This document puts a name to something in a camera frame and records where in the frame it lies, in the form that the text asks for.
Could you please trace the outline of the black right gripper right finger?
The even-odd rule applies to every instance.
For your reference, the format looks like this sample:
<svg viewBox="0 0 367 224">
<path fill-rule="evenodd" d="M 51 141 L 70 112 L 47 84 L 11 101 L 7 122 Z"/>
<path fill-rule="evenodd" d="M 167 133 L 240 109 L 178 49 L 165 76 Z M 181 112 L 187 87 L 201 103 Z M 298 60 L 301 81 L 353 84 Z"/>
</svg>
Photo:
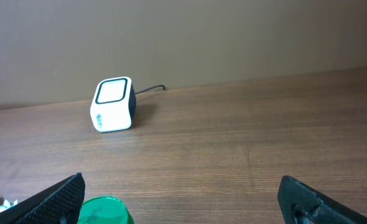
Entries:
<svg viewBox="0 0 367 224">
<path fill-rule="evenodd" d="M 367 217 L 285 175 L 277 195 L 286 224 L 367 224 Z"/>
</svg>

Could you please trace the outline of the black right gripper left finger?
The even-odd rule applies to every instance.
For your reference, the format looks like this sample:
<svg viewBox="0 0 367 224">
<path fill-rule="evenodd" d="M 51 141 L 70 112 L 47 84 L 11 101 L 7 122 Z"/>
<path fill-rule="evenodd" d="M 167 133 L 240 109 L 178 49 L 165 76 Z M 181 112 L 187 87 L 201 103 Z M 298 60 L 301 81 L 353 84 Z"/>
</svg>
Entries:
<svg viewBox="0 0 367 224">
<path fill-rule="evenodd" d="M 85 198 L 80 172 L 0 213 L 0 224 L 77 224 Z"/>
</svg>

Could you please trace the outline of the green lid jar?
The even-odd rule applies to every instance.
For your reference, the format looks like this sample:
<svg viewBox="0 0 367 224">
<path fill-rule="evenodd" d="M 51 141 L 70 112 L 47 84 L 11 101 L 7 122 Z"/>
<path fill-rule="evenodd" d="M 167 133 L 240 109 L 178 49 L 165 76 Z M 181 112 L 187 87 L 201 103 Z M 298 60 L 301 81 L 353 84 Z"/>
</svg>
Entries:
<svg viewBox="0 0 367 224">
<path fill-rule="evenodd" d="M 78 224 L 134 224 L 125 203 L 112 196 L 102 196 L 83 203 Z"/>
</svg>

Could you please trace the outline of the white barcode scanner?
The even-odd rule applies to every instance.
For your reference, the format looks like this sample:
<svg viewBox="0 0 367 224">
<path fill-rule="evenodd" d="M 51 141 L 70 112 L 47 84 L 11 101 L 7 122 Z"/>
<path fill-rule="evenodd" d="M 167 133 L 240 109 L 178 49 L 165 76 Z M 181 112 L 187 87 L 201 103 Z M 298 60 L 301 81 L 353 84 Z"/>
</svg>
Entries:
<svg viewBox="0 0 367 224">
<path fill-rule="evenodd" d="M 131 127 L 135 110 L 132 80 L 129 77 L 109 78 L 96 87 L 90 117 L 98 132 L 122 131 Z"/>
</svg>

